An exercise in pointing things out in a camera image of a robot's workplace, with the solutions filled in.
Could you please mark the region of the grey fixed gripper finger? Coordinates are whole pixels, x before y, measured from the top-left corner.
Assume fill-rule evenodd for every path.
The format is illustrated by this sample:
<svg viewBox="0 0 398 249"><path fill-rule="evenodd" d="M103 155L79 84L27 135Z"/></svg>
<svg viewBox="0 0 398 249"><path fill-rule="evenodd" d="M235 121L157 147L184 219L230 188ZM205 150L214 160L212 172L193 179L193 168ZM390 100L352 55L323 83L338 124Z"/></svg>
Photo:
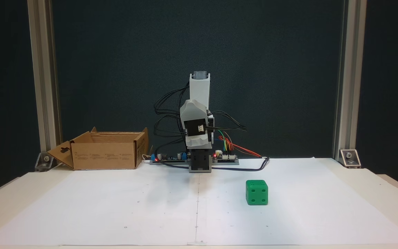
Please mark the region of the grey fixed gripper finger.
<svg viewBox="0 0 398 249"><path fill-rule="evenodd" d="M188 148L211 148L208 135L186 136L185 141Z"/></svg>

